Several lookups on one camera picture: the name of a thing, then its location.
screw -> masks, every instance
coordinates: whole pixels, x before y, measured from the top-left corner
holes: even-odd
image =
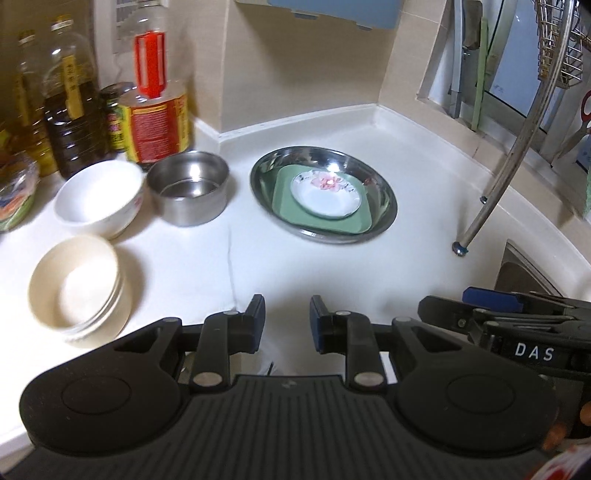
[[[362,387],[377,387],[384,383],[384,376],[377,372],[361,372],[355,375],[354,382]]]
[[[201,372],[193,377],[193,382],[195,382],[200,387],[215,387],[222,383],[222,376],[215,372]]]

black gripper base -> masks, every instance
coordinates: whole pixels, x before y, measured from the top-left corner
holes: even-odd
[[[194,396],[158,439],[124,453],[37,448],[7,480],[523,480],[547,458],[469,458],[413,436],[383,396],[340,377],[238,377]]]

red object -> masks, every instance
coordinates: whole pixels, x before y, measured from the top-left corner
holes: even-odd
[[[124,108],[129,109],[130,148],[135,151],[140,165],[157,162],[187,148],[179,113],[186,112],[184,95],[149,107]]]
[[[166,88],[165,33],[150,31],[135,37],[135,77],[139,91],[158,98]]]
[[[587,125],[591,122],[591,113],[585,113],[585,105],[587,105],[587,100],[591,97],[591,90],[585,93],[583,97],[583,101],[581,102],[581,120],[583,121],[583,125]]]

cream bowl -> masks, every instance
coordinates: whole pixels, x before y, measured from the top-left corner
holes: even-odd
[[[127,323],[132,303],[131,287],[122,273],[121,287],[107,309],[87,329],[68,335],[64,340],[80,348],[98,348],[109,343]]]
[[[98,236],[72,237],[49,250],[29,283],[35,318],[62,337],[101,322],[125,284],[113,246]]]

sink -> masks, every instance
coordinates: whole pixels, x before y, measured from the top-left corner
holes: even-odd
[[[505,245],[495,290],[520,293],[533,291],[562,297],[548,277],[511,240],[507,240]]]

